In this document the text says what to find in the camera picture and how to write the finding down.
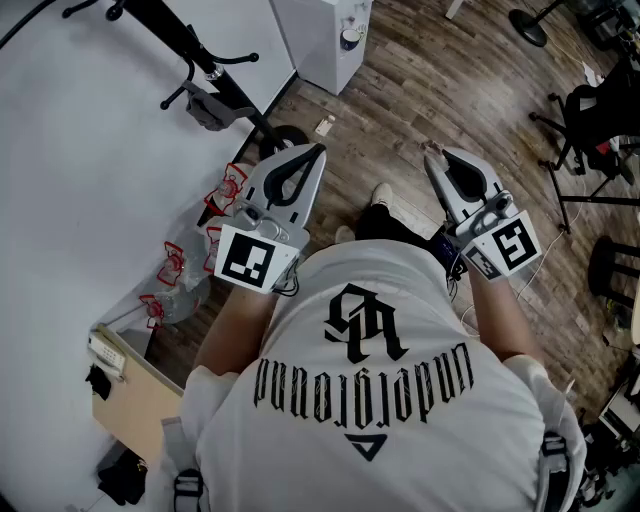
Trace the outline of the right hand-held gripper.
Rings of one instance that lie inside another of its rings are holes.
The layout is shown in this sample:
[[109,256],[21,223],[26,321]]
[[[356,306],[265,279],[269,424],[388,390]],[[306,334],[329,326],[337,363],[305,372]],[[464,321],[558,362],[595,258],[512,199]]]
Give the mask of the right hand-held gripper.
[[[425,155],[424,166],[449,217],[459,224],[448,230],[448,238],[484,279],[509,277],[541,255],[528,212],[502,191],[487,161],[460,148],[445,148],[443,155]],[[469,203],[488,199],[468,218]]]

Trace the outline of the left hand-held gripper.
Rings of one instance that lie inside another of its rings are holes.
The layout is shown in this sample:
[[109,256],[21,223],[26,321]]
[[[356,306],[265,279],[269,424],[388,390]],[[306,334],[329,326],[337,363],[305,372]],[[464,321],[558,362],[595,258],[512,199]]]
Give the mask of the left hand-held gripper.
[[322,144],[294,146],[263,160],[253,187],[213,225],[214,275],[259,293],[291,293],[295,266],[310,240],[305,229],[325,165]]

